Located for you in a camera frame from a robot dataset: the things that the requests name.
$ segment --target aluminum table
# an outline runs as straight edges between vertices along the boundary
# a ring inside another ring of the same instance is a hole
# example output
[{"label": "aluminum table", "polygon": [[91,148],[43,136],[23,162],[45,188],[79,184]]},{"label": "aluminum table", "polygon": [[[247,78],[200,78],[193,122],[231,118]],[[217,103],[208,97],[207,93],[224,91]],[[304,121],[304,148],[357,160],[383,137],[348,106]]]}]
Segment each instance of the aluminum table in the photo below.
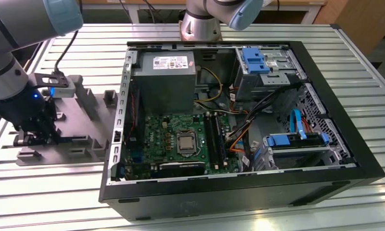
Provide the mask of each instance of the aluminum table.
[{"label": "aluminum table", "polygon": [[[47,41],[29,72],[51,73],[72,34]],[[328,25],[253,25],[224,40],[300,40],[385,169],[385,80]],[[95,93],[119,89],[128,41],[180,40],[179,25],[85,25],[60,69]],[[12,125],[0,121],[0,230],[379,230],[385,231],[385,178],[315,206],[128,222],[99,203],[103,163],[19,167]]]}]

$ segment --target wooden cabinet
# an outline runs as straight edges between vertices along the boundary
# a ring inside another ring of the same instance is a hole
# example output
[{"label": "wooden cabinet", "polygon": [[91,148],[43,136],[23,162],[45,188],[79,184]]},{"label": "wooden cabinet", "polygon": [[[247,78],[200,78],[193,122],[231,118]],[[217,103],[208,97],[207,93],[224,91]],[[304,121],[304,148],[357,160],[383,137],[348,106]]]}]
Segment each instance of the wooden cabinet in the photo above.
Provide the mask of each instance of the wooden cabinet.
[{"label": "wooden cabinet", "polygon": [[315,24],[339,24],[364,54],[385,35],[385,0],[328,0]]}]

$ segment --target yellow wire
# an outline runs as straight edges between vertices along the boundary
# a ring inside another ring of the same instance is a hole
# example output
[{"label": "yellow wire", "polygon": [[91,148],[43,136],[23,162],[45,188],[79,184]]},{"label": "yellow wire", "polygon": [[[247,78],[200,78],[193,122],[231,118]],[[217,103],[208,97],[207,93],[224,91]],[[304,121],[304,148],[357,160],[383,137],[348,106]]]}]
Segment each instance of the yellow wire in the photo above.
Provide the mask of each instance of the yellow wire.
[{"label": "yellow wire", "polygon": [[221,95],[221,93],[223,93],[223,83],[221,83],[221,80],[220,80],[219,76],[217,76],[207,67],[201,67],[201,69],[207,70],[207,71],[212,74],[212,76],[217,79],[219,84],[220,84],[220,92],[219,92],[219,94],[217,94],[215,97],[212,97],[211,99],[196,100],[196,102],[200,102],[200,103],[213,101],[215,99],[217,99],[217,98],[220,97],[220,95]]}]

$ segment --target blue latch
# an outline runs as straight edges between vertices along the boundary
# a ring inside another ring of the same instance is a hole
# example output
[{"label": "blue latch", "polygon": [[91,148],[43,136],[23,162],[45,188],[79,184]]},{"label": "blue latch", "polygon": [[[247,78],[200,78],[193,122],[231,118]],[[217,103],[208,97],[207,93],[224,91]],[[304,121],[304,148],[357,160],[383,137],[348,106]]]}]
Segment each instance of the blue latch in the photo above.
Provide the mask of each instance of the blue latch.
[{"label": "blue latch", "polygon": [[321,138],[323,138],[324,144],[325,145],[329,144],[329,137],[325,132],[321,133]]},{"label": "blue latch", "polygon": [[289,145],[289,139],[287,135],[273,135],[272,138],[275,139],[276,145]]},{"label": "blue latch", "polygon": [[264,55],[259,48],[243,48],[243,60],[247,64],[249,74],[268,74],[269,67],[264,61]]},{"label": "blue latch", "polygon": [[272,135],[267,137],[267,143],[269,147],[273,146],[283,146],[283,145],[289,145],[289,139],[287,135]]},{"label": "blue latch", "polygon": [[303,121],[301,121],[301,111],[299,109],[293,109],[291,111],[289,115],[289,132],[296,132],[296,126],[295,123],[297,124],[297,132],[301,136],[301,140],[307,139],[307,135],[304,132],[304,126],[303,126]]},{"label": "blue latch", "polygon": [[272,139],[272,137],[269,136],[269,137],[267,137],[267,143],[268,143],[268,146],[269,147],[272,147],[272,146],[275,146],[276,145],[276,143],[275,143],[275,140]]}]

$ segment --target red wire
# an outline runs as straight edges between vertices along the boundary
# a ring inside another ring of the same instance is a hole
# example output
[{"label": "red wire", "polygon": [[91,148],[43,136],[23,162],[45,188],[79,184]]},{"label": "red wire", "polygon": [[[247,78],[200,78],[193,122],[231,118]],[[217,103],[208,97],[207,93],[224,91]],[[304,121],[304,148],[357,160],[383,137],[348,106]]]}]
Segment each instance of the red wire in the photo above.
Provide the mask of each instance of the red wire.
[{"label": "red wire", "polygon": [[304,122],[304,125],[305,125],[307,132],[313,132],[311,127],[309,127],[309,123],[308,123],[305,118],[303,118],[303,122]]}]

